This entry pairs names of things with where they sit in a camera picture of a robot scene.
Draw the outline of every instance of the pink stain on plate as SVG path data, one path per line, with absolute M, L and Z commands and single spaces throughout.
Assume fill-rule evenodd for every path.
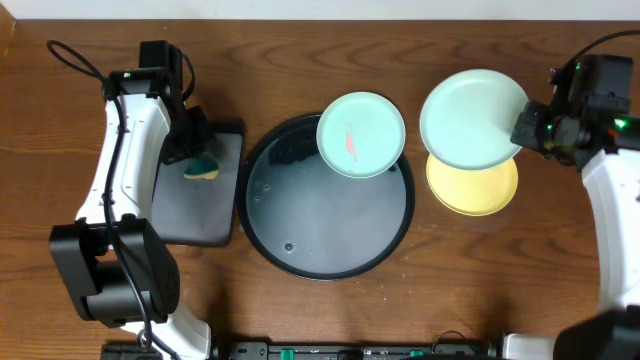
M 349 124 L 349 130 L 347 131 L 347 151 L 353 156 L 353 161 L 358 162 L 358 154 L 356 153 L 356 147 L 353 144 L 353 127 Z

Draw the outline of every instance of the tabletop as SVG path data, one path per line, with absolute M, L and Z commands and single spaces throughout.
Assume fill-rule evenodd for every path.
M 353 91 L 402 113 L 416 207 L 399 247 L 373 270 L 320 282 L 288 275 L 252 247 L 236 220 L 224 248 L 170 246 L 181 298 L 223 340 L 428 343 L 445 330 L 488 339 L 553 336 L 597 311 L 591 205 L 575 169 L 523 150 L 514 199 L 485 217 L 457 214 L 430 191 L 418 129 L 431 90 L 486 68 L 548 102 L 549 70 L 605 34 L 607 22 L 18 21 L 0 67 L 0 358 L 95 359 L 132 340 L 76 314 L 48 250 L 51 227 L 83 203 L 104 138 L 100 85 L 51 56 L 74 47 L 102 72 L 135 67 L 139 42 L 166 39 L 197 76 L 188 105 L 246 124 L 246 151 L 276 125 Z M 640 58 L 640 37 L 598 52 Z M 640 88 L 633 81 L 633 110 Z

